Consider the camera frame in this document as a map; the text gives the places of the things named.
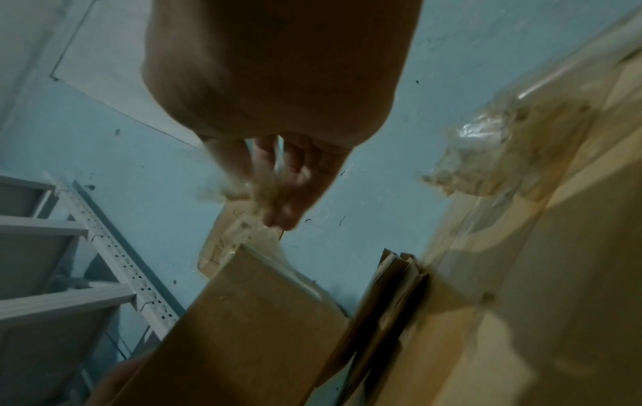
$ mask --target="blue floor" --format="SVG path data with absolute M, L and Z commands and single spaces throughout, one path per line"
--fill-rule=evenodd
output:
M 383 248 L 421 255 L 447 200 L 418 181 L 442 128 L 638 5 L 634 0 L 426 0 L 393 113 L 283 247 L 292 265 L 354 308 Z M 46 80 L 0 134 L 0 166 L 89 191 L 179 303 L 203 287 L 197 256 L 220 210 L 216 169 L 192 147 Z

